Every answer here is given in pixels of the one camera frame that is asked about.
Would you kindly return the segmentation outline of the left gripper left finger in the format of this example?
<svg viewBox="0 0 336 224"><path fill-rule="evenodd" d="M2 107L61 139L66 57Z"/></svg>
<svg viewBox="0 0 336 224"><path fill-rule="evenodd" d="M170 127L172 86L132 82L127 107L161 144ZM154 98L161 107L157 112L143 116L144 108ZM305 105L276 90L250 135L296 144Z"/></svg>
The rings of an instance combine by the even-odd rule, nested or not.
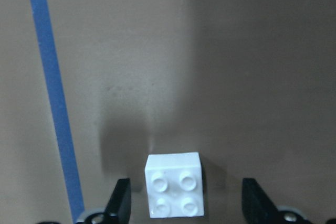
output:
<svg viewBox="0 0 336 224"><path fill-rule="evenodd" d="M129 178L117 181L103 215L103 223L129 223L131 216L131 181Z"/></svg>

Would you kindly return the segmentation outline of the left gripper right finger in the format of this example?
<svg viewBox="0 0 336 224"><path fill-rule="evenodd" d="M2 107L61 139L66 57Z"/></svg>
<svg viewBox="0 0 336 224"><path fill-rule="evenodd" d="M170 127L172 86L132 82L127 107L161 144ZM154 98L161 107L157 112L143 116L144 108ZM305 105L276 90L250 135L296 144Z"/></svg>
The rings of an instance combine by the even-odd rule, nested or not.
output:
<svg viewBox="0 0 336 224"><path fill-rule="evenodd" d="M241 203L247 223L271 223L278 217L278 209L254 178L243 178Z"/></svg>

